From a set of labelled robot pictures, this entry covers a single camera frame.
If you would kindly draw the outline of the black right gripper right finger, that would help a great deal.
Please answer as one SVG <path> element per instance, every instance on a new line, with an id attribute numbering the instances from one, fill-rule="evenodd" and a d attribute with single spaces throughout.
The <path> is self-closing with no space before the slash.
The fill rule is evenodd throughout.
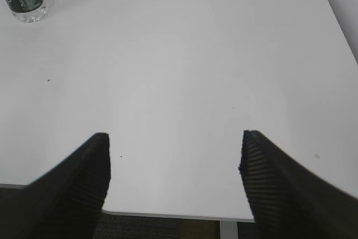
<path id="1" fill-rule="evenodd" d="M 261 132 L 244 131 L 238 169 L 260 238 L 357 238 L 357 198 Z"/>

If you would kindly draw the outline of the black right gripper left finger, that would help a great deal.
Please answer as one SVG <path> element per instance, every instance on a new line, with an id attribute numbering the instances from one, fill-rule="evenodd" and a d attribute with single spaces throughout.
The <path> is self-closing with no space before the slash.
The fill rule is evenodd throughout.
<path id="1" fill-rule="evenodd" d="M 1 238 L 93 238 L 110 180 L 109 135 L 96 133 L 1 200 Z"/>

